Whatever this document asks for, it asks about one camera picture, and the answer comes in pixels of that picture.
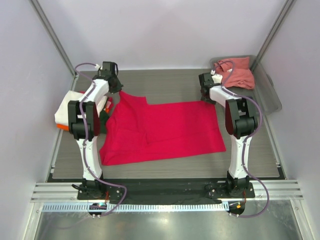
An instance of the red cloth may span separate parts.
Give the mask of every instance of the red cloth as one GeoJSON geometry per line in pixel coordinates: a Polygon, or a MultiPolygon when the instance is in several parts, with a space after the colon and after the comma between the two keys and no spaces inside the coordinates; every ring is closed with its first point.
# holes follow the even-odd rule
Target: red cloth
{"type": "Polygon", "coordinates": [[[100,150],[103,165],[224,152],[213,104],[203,101],[148,104],[145,97],[119,93],[120,102],[106,122],[100,150]]]}

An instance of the pink towel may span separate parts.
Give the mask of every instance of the pink towel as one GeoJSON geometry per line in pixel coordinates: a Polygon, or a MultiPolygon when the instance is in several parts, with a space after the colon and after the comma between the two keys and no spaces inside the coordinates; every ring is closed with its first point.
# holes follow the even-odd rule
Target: pink towel
{"type": "MultiPolygon", "coordinates": [[[[239,57],[239,58],[226,58],[219,60],[218,63],[231,60],[235,63],[235,68],[232,72],[231,77],[228,79],[224,85],[226,88],[230,87],[240,87],[244,89],[254,89],[255,88],[255,78],[249,69],[249,57],[239,57]]],[[[215,71],[217,74],[222,75],[222,82],[230,74],[228,70],[232,69],[233,64],[231,62],[223,63],[221,66],[218,66],[215,71]]]]}

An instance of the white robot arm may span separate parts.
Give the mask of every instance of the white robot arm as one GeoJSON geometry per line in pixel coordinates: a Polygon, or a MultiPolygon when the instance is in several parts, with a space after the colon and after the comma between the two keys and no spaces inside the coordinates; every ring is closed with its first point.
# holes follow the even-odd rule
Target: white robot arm
{"type": "Polygon", "coordinates": [[[219,82],[215,82],[214,72],[199,75],[201,100],[225,109],[225,128],[231,137],[231,163],[226,177],[226,189],[231,196],[243,193],[249,188],[248,168],[251,134],[258,127],[255,106],[251,101],[236,94],[229,94],[219,82]]]}
{"type": "Polygon", "coordinates": [[[82,194],[81,198],[90,199],[93,195],[98,196],[104,194],[106,186],[100,181],[97,181],[92,174],[98,179],[103,180],[103,172],[100,167],[98,149],[97,149],[97,137],[100,134],[100,120],[97,112],[96,103],[108,92],[119,92],[123,85],[120,83],[118,77],[118,65],[114,62],[104,61],[102,67],[98,70],[97,75],[93,77],[93,82],[83,96],[76,101],[69,101],[68,103],[68,127],[69,132],[74,136],[76,142],[80,148],[83,176],[82,185],[78,186],[79,192],[89,193],[82,194]],[[85,114],[85,119],[88,128],[88,139],[85,143],[85,156],[84,141],[86,139],[85,124],[80,111],[80,102],[83,101],[82,107],[85,114]]]}

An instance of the white wall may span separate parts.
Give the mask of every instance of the white wall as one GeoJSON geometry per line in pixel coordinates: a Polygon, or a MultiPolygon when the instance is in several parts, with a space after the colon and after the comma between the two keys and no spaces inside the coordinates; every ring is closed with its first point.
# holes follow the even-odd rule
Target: white wall
{"type": "Polygon", "coordinates": [[[207,68],[256,55],[284,0],[40,0],[72,64],[207,68]]]}
{"type": "Polygon", "coordinates": [[[72,76],[27,0],[0,3],[0,233],[21,239],[50,164],[54,112],[72,76]]]}
{"type": "Polygon", "coordinates": [[[270,116],[287,175],[320,229],[320,1],[296,1],[263,58],[282,102],[270,116]]]}

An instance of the metal floor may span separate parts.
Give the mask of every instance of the metal floor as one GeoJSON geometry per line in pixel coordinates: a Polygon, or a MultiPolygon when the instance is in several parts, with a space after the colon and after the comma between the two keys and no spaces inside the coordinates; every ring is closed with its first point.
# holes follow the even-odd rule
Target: metal floor
{"type": "MultiPolygon", "coordinates": [[[[246,203],[244,215],[265,201],[246,203]]],[[[43,212],[35,240],[302,240],[289,200],[273,200],[259,217],[236,218],[225,211],[114,213],[100,219],[87,212],[43,212]]]]}

